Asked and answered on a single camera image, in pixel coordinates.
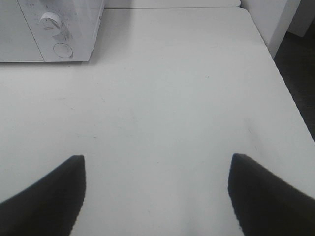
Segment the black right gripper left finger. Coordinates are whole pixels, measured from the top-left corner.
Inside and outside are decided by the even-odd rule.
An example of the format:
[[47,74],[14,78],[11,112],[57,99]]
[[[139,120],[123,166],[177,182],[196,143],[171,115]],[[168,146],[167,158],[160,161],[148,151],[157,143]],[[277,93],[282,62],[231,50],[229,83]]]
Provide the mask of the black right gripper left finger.
[[0,204],[2,236],[68,236],[86,194],[85,158],[74,155]]

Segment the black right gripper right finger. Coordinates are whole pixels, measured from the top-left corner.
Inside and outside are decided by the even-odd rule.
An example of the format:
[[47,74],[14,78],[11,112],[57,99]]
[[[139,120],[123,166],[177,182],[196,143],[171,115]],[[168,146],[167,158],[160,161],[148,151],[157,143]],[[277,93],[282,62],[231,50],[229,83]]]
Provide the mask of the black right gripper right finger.
[[227,190],[244,235],[315,234],[315,200],[247,155],[233,154]]

